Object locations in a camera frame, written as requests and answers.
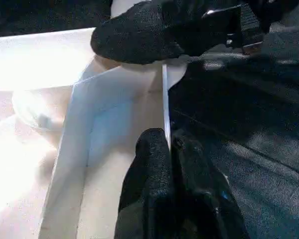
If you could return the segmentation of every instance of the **white box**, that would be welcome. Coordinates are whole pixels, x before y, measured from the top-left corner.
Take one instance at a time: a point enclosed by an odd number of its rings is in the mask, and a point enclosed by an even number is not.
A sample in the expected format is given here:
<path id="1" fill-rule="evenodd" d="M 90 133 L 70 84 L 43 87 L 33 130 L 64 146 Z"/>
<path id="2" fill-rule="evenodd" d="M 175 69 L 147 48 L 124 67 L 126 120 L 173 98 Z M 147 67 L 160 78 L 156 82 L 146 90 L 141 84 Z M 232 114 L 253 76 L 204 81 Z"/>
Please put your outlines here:
<path id="1" fill-rule="evenodd" d="M 75 84 L 40 239 L 114 237 L 138 137 L 161 127 L 170 142 L 167 88 L 166 66 L 160 65 L 117 67 Z"/>

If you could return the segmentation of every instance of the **white panel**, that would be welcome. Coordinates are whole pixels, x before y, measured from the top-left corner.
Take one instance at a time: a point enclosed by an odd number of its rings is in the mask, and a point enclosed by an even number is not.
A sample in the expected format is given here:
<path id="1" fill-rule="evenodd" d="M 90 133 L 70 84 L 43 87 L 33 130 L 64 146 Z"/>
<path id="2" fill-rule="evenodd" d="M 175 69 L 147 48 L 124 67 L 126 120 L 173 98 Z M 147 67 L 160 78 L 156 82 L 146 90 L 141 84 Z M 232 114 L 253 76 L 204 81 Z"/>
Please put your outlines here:
<path id="1" fill-rule="evenodd" d="M 40 239 L 113 235 L 135 143 L 164 127 L 161 88 L 160 65 L 117 67 L 74 86 Z"/>

